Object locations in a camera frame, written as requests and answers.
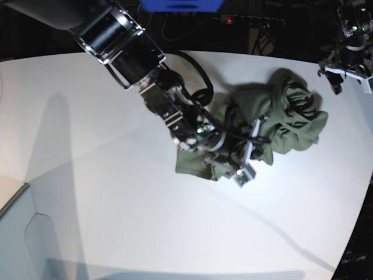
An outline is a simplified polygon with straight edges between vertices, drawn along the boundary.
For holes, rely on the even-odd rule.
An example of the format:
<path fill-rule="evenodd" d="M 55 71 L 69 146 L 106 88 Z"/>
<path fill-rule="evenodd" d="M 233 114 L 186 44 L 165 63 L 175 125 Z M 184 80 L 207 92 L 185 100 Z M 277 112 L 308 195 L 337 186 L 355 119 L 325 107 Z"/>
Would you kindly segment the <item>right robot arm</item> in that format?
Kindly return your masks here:
<path fill-rule="evenodd" d="M 138 87 L 146 107 L 164 121 L 180 150 L 201 151 L 202 162 L 241 180 L 251 180 L 253 151 L 268 140 L 259 135 L 256 118 L 241 128 L 233 124 L 234 108 L 224 121 L 213 117 L 206 106 L 214 90 L 206 72 L 188 54 L 205 88 L 188 93 L 181 76 L 165 63 L 166 52 L 146 29 L 117 1 L 4 1 L 15 11 L 48 26 L 70 32 L 79 46 L 95 57 L 124 89 Z"/>

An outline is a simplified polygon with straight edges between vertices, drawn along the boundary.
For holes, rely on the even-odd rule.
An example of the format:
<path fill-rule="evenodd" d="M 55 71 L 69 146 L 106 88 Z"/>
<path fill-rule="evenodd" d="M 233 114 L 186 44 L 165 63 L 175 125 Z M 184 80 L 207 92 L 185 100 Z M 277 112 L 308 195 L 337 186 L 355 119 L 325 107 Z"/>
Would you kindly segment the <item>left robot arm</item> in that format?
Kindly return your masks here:
<path fill-rule="evenodd" d="M 372 93 L 372 15 L 367 1 L 339 1 L 337 42 L 328 57 L 319 62 L 319 76 L 326 76 L 334 92 L 342 92 L 348 77 L 364 93 Z"/>

